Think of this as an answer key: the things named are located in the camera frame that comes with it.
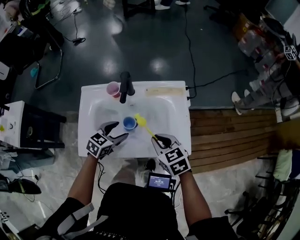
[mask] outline sink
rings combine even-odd
[[[174,135],[191,154],[191,134],[184,81],[171,82],[133,82],[135,94],[127,96],[126,103],[106,93],[107,84],[82,87],[79,124],[78,153],[87,156],[88,139],[102,123],[118,121],[119,125],[110,135],[129,133],[125,142],[114,149],[112,157],[117,158],[155,158],[157,154],[151,143],[151,136],[142,127],[127,132],[123,119],[139,113],[147,120],[147,127],[155,134]]]

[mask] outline yellow toothbrush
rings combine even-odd
[[[140,114],[137,113],[135,115],[135,119],[136,119],[136,122],[139,126],[141,126],[143,128],[146,128],[147,132],[158,141],[157,137],[155,137],[153,132],[151,132],[150,129],[146,126],[147,125],[147,120],[145,118],[141,117]]]

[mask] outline wooden floor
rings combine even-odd
[[[191,110],[193,173],[243,163],[268,153],[275,135],[274,110]]]

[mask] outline pink cup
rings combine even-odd
[[[118,98],[121,95],[120,86],[117,82],[110,82],[106,87],[106,92],[114,98]]]

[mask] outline black faucet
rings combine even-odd
[[[132,96],[135,94],[135,89],[132,85],[132,80],[129,72],[122,72],[120,75],[121,86],[120,86],[120,103],[126,103],[127,94]]]

